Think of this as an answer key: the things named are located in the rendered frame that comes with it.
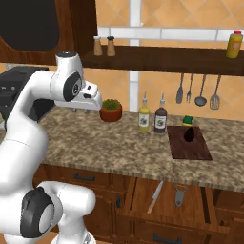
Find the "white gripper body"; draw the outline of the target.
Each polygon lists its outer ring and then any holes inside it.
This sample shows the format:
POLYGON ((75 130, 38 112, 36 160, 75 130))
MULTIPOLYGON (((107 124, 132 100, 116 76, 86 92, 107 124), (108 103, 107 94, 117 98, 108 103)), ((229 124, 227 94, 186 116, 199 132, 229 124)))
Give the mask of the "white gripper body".
POLYGON ((88 93, 80 92, 70 102, 55 101, 55 105, 57 107, 66 107, 72 109, 83 109, 92 111, 99 111, 102 108, 102 104, 103 101, 99 91, 94 96, 91 96, 88 93))

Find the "dark wooden cutting board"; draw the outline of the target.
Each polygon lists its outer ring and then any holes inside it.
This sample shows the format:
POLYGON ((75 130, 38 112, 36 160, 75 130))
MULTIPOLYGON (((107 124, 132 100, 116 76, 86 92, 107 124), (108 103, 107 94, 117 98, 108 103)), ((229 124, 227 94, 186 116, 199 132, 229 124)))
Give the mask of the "dark wooden cutting board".
POLYGON ((199 127, 193 126, 194 139, 185 140, 184 135, 188 126, 168 126, 167 132, 173 159, 212 160, 205 139, 199 127))

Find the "green plant in red pot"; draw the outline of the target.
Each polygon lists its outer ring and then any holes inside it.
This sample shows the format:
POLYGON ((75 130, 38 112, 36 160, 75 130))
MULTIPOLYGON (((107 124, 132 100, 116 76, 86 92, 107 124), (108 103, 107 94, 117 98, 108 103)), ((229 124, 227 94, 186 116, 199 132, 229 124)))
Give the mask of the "green plant in red pot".
POLYGON ((100 118, 105 122, 116 122, 122 117, 122 105, 116 99, 106 99, 100 112, 100 118))

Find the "yellow oil bottle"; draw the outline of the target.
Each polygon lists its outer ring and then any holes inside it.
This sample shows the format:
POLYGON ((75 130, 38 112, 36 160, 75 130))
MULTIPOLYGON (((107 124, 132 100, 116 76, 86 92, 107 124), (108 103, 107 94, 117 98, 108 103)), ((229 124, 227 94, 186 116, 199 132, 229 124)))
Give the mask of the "yellow oil bottle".
POLYGON ((139 130, 147 132, 150 125, 150 110, 147 106, 147 93, 144 92, 142 107, 138 111, 138 125, 139 130))

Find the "brown shaker with white cap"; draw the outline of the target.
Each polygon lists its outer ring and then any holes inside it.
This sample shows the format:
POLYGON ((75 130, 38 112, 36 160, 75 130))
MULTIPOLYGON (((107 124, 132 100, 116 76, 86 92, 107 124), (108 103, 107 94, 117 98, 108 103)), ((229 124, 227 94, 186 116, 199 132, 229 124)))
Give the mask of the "brown shaker with white cap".
POLYGON ((93 49, 94 55, 101 56, 103 54, 103 52, 102 52, 100 37, 94 36, 93 40, 94 40, 94 49, 93 49))

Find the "brown shaker with black cap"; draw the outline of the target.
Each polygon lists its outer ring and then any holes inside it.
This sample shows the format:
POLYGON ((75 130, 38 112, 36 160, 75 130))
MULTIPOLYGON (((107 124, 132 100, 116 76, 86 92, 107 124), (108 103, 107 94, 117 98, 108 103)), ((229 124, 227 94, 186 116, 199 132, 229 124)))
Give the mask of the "brown shaker with black cap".
POLYGON ((108 56, 115 56, 115 47, 114 47, 114 37, 113 36, 108 36, 108 48, 107 48, 107 55, 108 56))

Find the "black appliance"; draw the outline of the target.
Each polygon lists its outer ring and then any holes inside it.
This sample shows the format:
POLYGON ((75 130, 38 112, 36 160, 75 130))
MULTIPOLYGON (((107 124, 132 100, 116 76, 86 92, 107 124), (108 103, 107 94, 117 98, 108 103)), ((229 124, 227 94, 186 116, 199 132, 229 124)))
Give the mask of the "black appliance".
MULTIPOLYGON (((4 121, 8 120, 11 110, 36 71, 47 71, 48 68, 18 66, 0 74, 0 114, 4 121)), ((54 102, 47 99, 36 100, 30 110, 29 118, 39 122, 54 107, 54 102)))

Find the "wooden drawer front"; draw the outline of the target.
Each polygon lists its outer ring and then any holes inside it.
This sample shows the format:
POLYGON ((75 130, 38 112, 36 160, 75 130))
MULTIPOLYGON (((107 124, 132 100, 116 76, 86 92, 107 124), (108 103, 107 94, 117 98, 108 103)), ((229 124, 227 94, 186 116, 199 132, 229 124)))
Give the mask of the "wooden drawer front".
POLYGON ((107 173, 99 173, 99 172, 53 166, 53 165, 45 165, 45 164, 42 164, 39 167, 36 176, 39 179, 43 179, 43 180, 67 182, 67 183, 83 185, 83 186, 108 187, 110 183, 109 175, 107 173), (75 173, 79 173, 80 175, 84 175, 84 176, 95 175, 95 181, 90 182, 90 181, 74 179, 73 175, 75 173))
POLYGON ((171 240, 176 240, 178 237, 181 237, 182 244, 203 244, 205 237, 204 234, 194 231, 193 229, 169 226, 166 224, 152 224, 152 222, 147 221, 134 222, 133 234, 140 244, 164 244, 161 242, 154 242, 153 233, 157 233, 159 237, 169 238, 171 240))

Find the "dark brown sauce bottle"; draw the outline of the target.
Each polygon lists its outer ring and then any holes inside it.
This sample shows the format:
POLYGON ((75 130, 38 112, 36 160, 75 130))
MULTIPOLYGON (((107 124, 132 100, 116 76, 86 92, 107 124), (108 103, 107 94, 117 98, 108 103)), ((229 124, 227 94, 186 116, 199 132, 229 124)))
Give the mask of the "dark brown sauce bottle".
POLYGON ((167 111, 164 108, 165 99, 160 99, 159 108, 155 111, 154 114, 154 131, 157 133, 163 133, 166 130, 167 123, 167 111))

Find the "wooden cupboard with dark panel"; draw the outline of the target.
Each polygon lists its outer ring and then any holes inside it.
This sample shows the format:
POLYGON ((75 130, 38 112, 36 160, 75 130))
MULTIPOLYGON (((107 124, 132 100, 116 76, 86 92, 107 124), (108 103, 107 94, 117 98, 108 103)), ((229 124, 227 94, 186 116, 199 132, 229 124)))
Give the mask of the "wooden cupboard with dark panel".
POLYGON ((95 0, 0 0, 0 62, 53 65, 60 51, 85 56, 97 34, 95 0))

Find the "dark wooden shelf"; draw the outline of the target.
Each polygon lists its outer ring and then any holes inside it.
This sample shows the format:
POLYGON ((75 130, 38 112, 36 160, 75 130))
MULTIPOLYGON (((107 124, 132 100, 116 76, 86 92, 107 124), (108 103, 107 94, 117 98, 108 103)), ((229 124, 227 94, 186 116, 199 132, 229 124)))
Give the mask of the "dark wooden shelf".
POLYGON ((190 49, 163 47, 116 46, 115 56, 107 55, 102 47, 102 56, 93 51, 82 57, 83 66, 93 69, 128 71, 162 71, 194 74, 244 76, 244 51, 235 59, 227 58, 221 49, 190 49))

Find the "grey hanging spoon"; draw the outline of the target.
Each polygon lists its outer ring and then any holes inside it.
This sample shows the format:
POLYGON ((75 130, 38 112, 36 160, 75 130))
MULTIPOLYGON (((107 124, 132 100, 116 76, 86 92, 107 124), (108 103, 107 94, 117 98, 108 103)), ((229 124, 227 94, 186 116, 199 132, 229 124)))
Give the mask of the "grey hanging spoon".
POLYGON ((177 90, 177 94, 176 94, 176 104, 181 104, 182 103, 182 99, 183 99, 183 80, 184 80, 184 73, 181 73, 180 76, 180 85, 179 88, 177 90))

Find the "grey hanging fork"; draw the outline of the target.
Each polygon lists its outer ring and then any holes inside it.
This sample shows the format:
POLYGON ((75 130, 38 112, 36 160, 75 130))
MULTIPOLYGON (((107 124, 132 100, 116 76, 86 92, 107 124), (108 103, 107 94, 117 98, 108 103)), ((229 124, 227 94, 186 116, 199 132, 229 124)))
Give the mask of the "grey hanging fork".
POLYGON ((187 103, 190 103, 190 102, 191 102, 193 76, 194 76, 194 74, 192 73, 192 74, 191 74, 191 81, 190 81, 189 90, 188 90, 188 92, 187 92, 187 103))

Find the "wooden cupboard door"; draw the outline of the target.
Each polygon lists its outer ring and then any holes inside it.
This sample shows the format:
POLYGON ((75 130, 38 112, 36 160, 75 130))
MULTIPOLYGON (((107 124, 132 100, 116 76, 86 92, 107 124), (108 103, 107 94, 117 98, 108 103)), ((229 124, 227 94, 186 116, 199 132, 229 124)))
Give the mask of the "wooden cupboard door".
POLYGON ((113 242, 117 237, 116 210, 124 206, 125 194, 95 190, 96 204, 90 214, 89 230, 99 240, 113 242), (120 196, 121 206, 116 208, 116 197, 120 196))

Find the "grey hanging ladle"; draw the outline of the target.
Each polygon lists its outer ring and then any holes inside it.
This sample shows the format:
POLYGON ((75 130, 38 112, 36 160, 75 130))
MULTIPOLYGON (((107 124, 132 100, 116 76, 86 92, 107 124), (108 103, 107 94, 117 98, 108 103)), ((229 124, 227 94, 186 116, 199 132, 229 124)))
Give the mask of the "grey hanging ladle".
MULTIPOLYGON (((201 85, 202 89, 204 88, 205 80, 206 80, 206 74, 203 75, 202 85, 201 85)), ((203 97, 201 93, 194 100, 195 105, 198 107, 203 107, 207 103, 207 99, 203 97)))

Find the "grey hanging slotted spatula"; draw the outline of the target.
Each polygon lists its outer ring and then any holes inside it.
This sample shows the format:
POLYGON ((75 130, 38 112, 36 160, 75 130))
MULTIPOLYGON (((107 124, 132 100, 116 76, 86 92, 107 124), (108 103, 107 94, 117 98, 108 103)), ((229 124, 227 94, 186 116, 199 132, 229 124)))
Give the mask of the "grey hanging slotted spatula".
POLYGON ((221 76, 218 76, 217 82, 216 82, 216 87, 215 87, 216 91, 214 92, 214 94, 210 98, 210 109, 211 110, 218 110, 219 109, 220 98, 217 95, 217 90, 218 90, 220 79, 221 79, 221 76))

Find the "grey peeler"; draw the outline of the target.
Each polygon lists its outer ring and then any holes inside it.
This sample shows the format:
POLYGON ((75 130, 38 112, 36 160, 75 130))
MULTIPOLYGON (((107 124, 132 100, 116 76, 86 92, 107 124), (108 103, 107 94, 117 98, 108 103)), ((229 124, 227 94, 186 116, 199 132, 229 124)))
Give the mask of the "grey peeler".
POLYGON ((174 185, 174 188, 175 188, 175 206, 179 208, 183 203, 184 194, 189 188, 183 185, 179 186, 177 184, 174 185))

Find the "open wooden drawer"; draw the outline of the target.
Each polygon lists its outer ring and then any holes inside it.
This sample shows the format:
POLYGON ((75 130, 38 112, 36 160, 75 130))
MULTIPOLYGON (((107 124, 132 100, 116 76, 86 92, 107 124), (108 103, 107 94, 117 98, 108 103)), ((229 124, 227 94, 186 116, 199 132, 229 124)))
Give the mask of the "open wooden drawer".
POLYGON ((212 191, 204 187, 188 186, 180 207, 175 206, 174 183, 164 182, 152 212, 153 194, 159 182, 132 177, 122 214, 139 220, 166 223, 202 230, 208 234, 227 234, 228 227, 217 224, 212 191))

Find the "yellow bottle with red cap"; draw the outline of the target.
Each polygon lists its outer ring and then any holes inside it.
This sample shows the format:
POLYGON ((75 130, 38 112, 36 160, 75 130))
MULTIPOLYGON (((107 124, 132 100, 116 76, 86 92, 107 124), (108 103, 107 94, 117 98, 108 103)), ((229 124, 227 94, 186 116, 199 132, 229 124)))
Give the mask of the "yellow bottle with red cap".
POLYGON ((229 38, 226 56, 228 58, 236 58, 239 54, 239 50, 242 44, 243 35, 240 30, 235 30, 229 38))

